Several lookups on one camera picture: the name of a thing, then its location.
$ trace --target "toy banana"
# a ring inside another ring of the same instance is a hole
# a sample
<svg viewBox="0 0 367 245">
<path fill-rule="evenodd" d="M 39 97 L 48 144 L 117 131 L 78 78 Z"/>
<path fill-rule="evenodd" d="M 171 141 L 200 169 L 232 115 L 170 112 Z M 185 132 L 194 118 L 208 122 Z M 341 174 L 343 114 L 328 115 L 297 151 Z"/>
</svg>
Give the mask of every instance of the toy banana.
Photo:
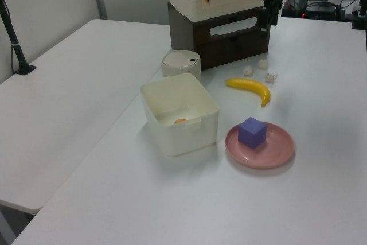
<svg viewBox="0 0 367 245">
<path fill-rule="evenodd" d="M 230 87 L 242 88 L 242 89 L 250 90 L 252 92 L 259 94 L 259 96 L 262 99 L 261 107 L 266 106 L 266 104 L 270 100 L 269 89 L 264 84 L 256 80 L 239 79 L 239 78 L 234 77 L 232 79 L 226 80 L 225 84 Z"/>
</svg>

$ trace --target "white small object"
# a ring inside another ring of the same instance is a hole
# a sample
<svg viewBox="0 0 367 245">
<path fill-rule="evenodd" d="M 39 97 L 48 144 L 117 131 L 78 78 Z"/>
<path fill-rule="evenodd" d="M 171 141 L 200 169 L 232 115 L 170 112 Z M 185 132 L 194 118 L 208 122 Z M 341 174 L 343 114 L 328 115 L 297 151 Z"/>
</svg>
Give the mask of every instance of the white small object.
<svg viewBox="0 0 367 245">
<path fill-rule="evenodd" d="M 150 132 L 164 155 L 177 156 L 216 141 L 219 106 L 192 74 L 165 77 L 140 91 Z M 174 124 L 177 119 L 187 121 Z"/>
<path fill-rule="evenodd" d="M 252 72 L 252 68 L 250 65 L 246 65 L 245 68 L 243 69 L 243 75 L 244 76 L 252 76 L 253 72 Z"/>
<path fill-rule="evenodd" d="M 200 81 L 201 60 L 196 52 L 176 50 L 169 53 L 162 61 L 163 77 L 172 77 L 183 73 L 190 73 Z"/>
<path fill-rule="evenodd" d="M 266 70 L 269 67 L 269 62 L 268 60 L 264 59 L 264 60 L 259 60 L 259 64 L 258 64 L 259 69 L 263 69 Z"/>
<path fill-rule="evenodd" d="M 270 73 L 267 73 L 266 76 L 265 76 L 265 82 L 266 83 L 273 83 L 274 80 L 277 78 L 278 74 L 270 74 Z"/>
</svg>

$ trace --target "plate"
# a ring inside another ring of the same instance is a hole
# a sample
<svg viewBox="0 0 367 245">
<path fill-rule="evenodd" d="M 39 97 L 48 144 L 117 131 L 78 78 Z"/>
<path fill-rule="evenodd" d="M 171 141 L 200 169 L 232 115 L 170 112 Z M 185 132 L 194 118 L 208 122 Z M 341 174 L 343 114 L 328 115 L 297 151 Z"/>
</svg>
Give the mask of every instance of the plate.
<svg viewBox="0 0 367 245">
<path fill-rule="evenodd" d="M 270 169 L 287 162 L 294 153 L 292 137 L 287 131 L 272 123 L 267 126 L 265 142 L 255 149 L 238 141 L 239 125 L 233 127 L 225 137 L 228 153 L 239 163 L 255 169 Z"/>
</svg>

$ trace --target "orange object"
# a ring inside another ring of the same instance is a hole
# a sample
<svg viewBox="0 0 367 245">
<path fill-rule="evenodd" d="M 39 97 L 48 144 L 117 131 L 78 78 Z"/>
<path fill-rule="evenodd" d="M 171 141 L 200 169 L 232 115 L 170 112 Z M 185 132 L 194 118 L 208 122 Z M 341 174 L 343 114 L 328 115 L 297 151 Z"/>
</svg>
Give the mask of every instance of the orange object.
<svg viewBox="0 0 367 245">
<path fill-rule="evenodd" d="M 185 120 L 185 119 L 178 119 L 177 121 L 175 121 L 174 123 L 176 124 L 176 123 L 182 123 L 182 122 L 186 122 L 187 120 Z"/>
</svg>

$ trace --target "blue foam block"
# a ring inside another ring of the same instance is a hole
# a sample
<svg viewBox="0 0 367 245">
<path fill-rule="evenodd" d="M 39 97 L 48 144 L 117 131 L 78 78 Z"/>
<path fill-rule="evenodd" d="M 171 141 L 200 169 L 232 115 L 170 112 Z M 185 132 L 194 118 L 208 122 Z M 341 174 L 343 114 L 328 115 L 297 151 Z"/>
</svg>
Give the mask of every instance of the blue foam block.
<svg viewBox="0 0 367 245">
<path fill-rule="evenodd" d="M 266 125 L 250 117 L 239 125 L 239 142 L 257 148 L 266 138 Z"/>
</svg>

